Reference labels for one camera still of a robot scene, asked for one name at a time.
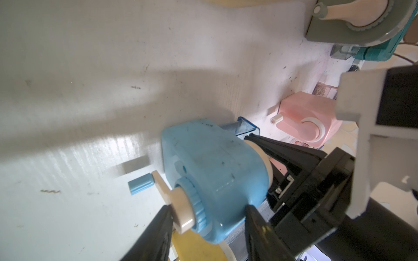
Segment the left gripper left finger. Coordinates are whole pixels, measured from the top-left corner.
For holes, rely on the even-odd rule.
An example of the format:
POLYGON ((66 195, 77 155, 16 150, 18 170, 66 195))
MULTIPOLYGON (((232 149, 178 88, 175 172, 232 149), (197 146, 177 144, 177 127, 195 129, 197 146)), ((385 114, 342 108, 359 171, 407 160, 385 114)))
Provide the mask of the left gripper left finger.
POLYGON ((173 210, 164 205, 121 261, 167 261, 173 225, 173 210))

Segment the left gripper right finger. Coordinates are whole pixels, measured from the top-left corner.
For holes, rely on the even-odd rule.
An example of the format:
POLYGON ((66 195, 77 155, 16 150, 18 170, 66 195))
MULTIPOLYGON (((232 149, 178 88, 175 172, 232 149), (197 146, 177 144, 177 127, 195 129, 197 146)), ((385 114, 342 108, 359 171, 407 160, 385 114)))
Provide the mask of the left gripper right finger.
POLYGON ((294 261, 283 241, 253 205, 245 207, 245 237, 249 261, 294 261))

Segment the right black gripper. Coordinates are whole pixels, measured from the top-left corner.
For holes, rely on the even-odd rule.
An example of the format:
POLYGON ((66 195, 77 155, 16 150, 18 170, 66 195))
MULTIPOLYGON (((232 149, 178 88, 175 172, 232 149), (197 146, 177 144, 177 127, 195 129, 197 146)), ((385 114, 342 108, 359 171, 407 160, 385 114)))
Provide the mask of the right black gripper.
POLYGON ((244 138, 284 164, 266 196, 274 212, 270 224, 289 252, 297 256, 334 232, 351 200, 355 158, 250 134, 244 138))

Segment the blue transparent tray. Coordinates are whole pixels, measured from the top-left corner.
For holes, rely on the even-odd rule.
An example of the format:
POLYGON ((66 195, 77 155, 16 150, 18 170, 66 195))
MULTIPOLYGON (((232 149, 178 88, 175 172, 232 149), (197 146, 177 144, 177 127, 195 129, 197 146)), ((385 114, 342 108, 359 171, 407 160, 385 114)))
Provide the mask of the blue transparent tray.
POLYGON ((221 125, 221 128, 231 132, 241 140, 244 140, 250 134, 260 135, 260 128, 242 116, 238 117, 235 122, 221 125))

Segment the blue pencil sharpener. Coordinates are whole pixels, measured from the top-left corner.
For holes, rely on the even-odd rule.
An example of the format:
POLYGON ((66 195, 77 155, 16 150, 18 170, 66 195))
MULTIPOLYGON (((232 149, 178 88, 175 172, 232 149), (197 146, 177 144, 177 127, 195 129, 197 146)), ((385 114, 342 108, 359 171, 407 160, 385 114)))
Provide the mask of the blue pencil sharpener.
POLYGON ((175 228, 192 230, 219 244, 245 219, 245 207, 259 206, 273 182, 269 157, 210 120, 168 127, 162 132, 165 179, 157 172, 129 181, 135 195, 156 186, 172 206, 175 228))

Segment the yellow sharpener top row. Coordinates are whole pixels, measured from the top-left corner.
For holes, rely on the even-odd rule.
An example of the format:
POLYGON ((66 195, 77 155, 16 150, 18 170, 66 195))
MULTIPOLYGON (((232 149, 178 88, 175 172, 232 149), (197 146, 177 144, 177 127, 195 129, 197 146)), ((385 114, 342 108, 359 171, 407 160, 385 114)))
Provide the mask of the yellow sharpener top row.
POLYGON ((228 8, 246 8, 281 2, 281 0, 207 0, 207 2, 228 8))

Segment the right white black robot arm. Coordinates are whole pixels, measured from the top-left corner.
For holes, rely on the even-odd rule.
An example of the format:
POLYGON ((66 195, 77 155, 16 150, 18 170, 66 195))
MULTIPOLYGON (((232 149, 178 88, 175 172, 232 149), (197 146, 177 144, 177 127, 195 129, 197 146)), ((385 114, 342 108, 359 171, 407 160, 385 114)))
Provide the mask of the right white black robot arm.
POLYGON ((274 212, 264 220, 246 206, 245 236, 251 261, 295 261, 316 246, 333 261, 415 261, 418 232, 374 199, 350 218, 355 158, 340 148, 331 153, 251 134, 246 137, 284 164, 273 170, 266 199, 274 212))

